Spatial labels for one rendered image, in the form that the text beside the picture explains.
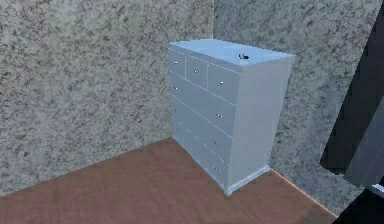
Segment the white chest of drawers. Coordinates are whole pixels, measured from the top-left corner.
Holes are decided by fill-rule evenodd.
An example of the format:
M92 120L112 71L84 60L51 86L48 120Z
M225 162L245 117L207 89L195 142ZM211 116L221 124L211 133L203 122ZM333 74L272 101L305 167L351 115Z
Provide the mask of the white chest of drawers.
M270 170L294 61L217 39L168 44L172 137L226 195Z

